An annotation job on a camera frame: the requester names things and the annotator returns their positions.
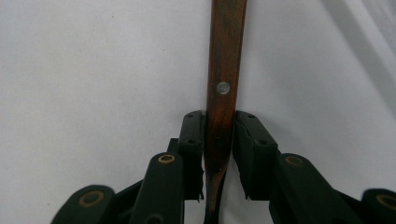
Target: black plastic part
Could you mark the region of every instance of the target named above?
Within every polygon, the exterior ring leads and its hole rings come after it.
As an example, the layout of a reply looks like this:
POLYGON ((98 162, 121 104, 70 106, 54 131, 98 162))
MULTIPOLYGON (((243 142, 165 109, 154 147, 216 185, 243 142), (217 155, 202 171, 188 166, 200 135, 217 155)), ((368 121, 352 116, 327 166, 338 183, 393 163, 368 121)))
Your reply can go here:
POLYGON ((269 210, 274 224, 295 224, 297 220, 282 192, 280 186, 275 183, 271 192, 269 210))
POLYGON ((143 180, 133 184, 116 194, 115 205, 117 207, 118 224, 127 224, 136 202, 137 194, 142 186, 143 180))
POLYGON ((373 223, 373 221, 370 220, 375 220, 374 214, 367 212, 367 209, 364 209, 363 203, 361 201, 358 201, 357 199, 354 199, 343 192, 338 191, 338 194, 364 223, 373 223))
POLYGON ((178 138, 171 138, 169 141, 168 149, 166 150, 167 152, 174 152, 178 153, 178 138))
POLYGON ((304 157, 294 154, 279 156, 276 164, 276 182, 288 201, 297 223, 363 223, 339 193, 304 157))
POLYGON ((52 220, 52 224, 115 223, 115 194, 106 186, 92 185, 74 193, 52 220))
POLYGON ((183 199, 182 158, 172 152, 158 154, 148 165, 129 223, 181 224, 183 199))
POLYGON ((396 223, 396 193, 387 189, 368 189, 361 199, 365 213, 371 214, 370 223, 396 223))
POLYGON ((184 116, 177 147, 178 154, 184 161, 185 200, 203 198, 203 139, 202 111, 194 111, 184 116))
POLYGON ((242 187, 251 200, 269 200, 277 143, 254 115, 236 111, 233 134, 235 159, 242 187))

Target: metal rivet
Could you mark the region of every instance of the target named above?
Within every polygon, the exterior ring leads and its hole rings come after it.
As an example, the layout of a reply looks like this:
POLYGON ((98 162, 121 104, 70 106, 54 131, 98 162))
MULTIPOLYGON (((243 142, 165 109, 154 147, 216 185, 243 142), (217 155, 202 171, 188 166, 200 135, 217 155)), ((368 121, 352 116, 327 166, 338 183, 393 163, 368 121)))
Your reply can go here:
POLYGON ((220 82, 216 89, 218 93, 225 95, 230 91, 230 85, 227 82, 220 82))
POLYGON ((163 155, 158 158, 158 162, 162 164, 169 164, 175 161, 175 157, 172 155, 163 155))
POLYGON ((303 160, 296 156, 288 156, 285 161, 294 166, 302 166, 304 164, 303 160))
POLYGON ((378 194, 376 195, 376 200, 387 208, 396 211, 396 197, 388 194, 378 194))
POLYGON ((105 198, 105 194, 101 190, 93 190, 81 196, 78 204, 81 207, 93 207, 99 204, 105 198))

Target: metal screw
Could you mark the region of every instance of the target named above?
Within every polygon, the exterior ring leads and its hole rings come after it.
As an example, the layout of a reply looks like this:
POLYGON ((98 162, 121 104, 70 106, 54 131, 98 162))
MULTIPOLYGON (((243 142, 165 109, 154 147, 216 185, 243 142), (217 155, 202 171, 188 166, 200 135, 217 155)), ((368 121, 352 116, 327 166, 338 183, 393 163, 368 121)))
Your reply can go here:
POLYGON ((163 155, 158 158, 158 162, 162 164, 169 164, 175 161, 175 157, 172 155, 163 155))
POLYGON ((220 93, 221 95, 225 95, 230 91, 230 84, 228 84, 227 82, 220 82, 216 89, 218 93, 220 93))

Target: white backdrop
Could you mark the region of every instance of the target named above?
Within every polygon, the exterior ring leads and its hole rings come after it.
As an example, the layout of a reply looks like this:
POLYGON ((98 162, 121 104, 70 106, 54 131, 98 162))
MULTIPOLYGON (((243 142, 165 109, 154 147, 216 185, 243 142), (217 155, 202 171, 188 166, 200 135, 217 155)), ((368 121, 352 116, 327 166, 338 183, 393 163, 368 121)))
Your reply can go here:
MULTIPOLYGON (((396 190, 396 6, 376 2, 248 0, 237 100, 358 199, 396 190)), ((144 176, 183 116, 205 110, 210 7, 0 2, 0 223, 49 223, 80 188, 144 176)), ((222 222, 272 223, 267 207, 245 201, 231 162, 222 222)), ((204 209, 188 202, 186 223, 204 209)))

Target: wooden knife handle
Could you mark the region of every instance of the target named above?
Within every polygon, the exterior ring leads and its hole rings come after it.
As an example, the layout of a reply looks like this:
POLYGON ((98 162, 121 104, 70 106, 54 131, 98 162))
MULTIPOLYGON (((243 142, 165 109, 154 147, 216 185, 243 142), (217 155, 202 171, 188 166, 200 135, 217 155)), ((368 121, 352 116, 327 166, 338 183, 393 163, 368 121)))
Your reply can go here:
POLYGON ((212 0, 205 123, 205 223, 218 223, 230 159, 247 0, 212 0))

